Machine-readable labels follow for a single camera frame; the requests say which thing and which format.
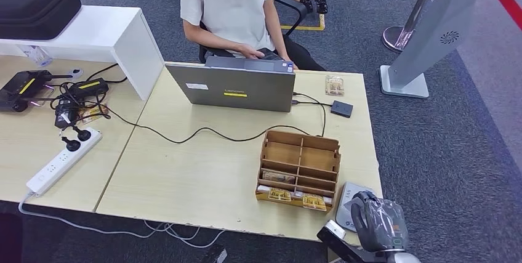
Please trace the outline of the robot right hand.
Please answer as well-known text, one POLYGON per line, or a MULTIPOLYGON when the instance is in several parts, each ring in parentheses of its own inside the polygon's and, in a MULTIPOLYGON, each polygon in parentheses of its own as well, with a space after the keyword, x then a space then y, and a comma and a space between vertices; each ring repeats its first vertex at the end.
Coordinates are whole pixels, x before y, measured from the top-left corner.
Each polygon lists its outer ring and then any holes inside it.
POLYGON ((406 248, 408 230, 399 204, 360 191, 353 196, 349 208, 363 249, 377 253, 406 248))

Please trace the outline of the person's right hand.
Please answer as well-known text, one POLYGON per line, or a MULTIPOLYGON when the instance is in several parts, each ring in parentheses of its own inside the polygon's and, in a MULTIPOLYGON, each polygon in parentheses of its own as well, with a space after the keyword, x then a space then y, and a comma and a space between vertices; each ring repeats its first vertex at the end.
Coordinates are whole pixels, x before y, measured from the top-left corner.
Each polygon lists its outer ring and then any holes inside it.
POLYGON ((253 49, 247 44, 237 44, 234 51, 239 52, 246 59, 262 59, 265 56, 264 53, 253 49))

